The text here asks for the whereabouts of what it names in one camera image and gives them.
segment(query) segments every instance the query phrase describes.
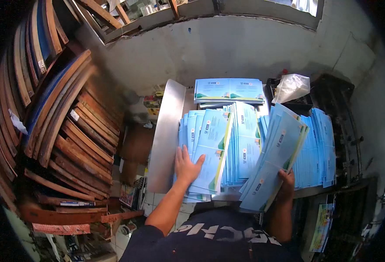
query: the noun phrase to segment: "plastic bag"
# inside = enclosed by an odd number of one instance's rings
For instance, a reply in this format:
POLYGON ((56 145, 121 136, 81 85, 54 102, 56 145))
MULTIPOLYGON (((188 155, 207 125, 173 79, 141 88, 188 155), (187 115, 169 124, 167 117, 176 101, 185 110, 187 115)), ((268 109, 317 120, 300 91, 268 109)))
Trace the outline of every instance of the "plastic bag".
POLYGON ((298 74, 284 75, 277 86, 272 103, 284 103, 310 92, 310 78, 298 74))

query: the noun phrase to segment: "forearm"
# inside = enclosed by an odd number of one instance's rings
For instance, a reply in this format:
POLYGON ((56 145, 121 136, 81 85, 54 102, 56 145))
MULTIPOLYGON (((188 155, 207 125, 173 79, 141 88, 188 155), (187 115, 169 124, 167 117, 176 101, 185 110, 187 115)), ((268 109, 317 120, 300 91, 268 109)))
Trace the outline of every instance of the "forearm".
POLYGON ((145 225, 155 226, 159 228, 165 236, 168 235, 176 222, 184 194, 189 185, 190 184, 185 181, 177 180, 155 210, 150 213, 145 225))
POLYGON ((271 236, 275 237, 278 242, 287 242, 291 240, 292 208, 293 198, 277 200, 275 203, 273 216, 270 218, 268 232, 271 236))

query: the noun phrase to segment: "dark blue t-shirt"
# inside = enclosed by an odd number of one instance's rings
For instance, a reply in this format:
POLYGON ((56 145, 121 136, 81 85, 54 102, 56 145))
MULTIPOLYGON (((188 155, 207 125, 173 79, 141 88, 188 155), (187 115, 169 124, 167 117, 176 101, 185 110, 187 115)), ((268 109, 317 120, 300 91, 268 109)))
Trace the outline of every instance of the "dark blue t-shirt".
POLYGON ((164 237, 154 226, 133 232, 125 261, 303 261, 289 243, 278 243, 245 215, 214 209, 191 215, 164 237))

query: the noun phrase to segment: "white tile floor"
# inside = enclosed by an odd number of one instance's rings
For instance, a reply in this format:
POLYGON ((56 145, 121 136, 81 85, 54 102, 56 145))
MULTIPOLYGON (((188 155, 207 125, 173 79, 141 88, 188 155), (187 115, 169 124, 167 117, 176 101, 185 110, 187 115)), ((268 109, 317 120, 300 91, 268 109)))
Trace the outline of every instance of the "white tile floor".
MULTIPOLYGON (((150 193, 146 192, 146 200, 143 206, 144 215, 149 216, 150 213, 156 208, 159 202, 165 194, 158 193, 150 193)), ((178 217, 176 218, 176 223, 172 227, 171 232, 173 232, 176 228, 179 228, 182 223, 188 220, 190 214, 194 211, 195 203, 182 203, 181 208, 178 213, 178 217)), ((128 241, 130 240, 129 236, 123 235, 121 231, 118 229, 116 236, 111 239, 111 247, 115 251, 118 260, 121 258, 124 253, 125 248, 127 247, 128 241)))

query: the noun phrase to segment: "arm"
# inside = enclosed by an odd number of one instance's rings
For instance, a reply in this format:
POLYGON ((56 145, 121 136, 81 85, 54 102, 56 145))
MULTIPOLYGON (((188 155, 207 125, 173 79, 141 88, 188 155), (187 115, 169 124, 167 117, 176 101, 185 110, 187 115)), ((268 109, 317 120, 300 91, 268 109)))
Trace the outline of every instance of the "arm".
POLYGON ((277 195, 268 231, 278 242, 288 242, 291 240, 292 233, 291 209, 294 197, 294 172, 291 170, 289 174, 286 174, 284 170, 280 170, 278 176, 283 181, 283 185, 277 195))
POLYGON ((181 148, 178 147, 175 156, 176 182, 155 210, 150 213, 145 225, 155 226, 159 228, 165 236, 168 235, 175 224, 184 194, 190 184, 198 177, 204 160, 205 155, 201 155, 194 165, 190 160, 186 146, 184 145, 182 151, 181 148))

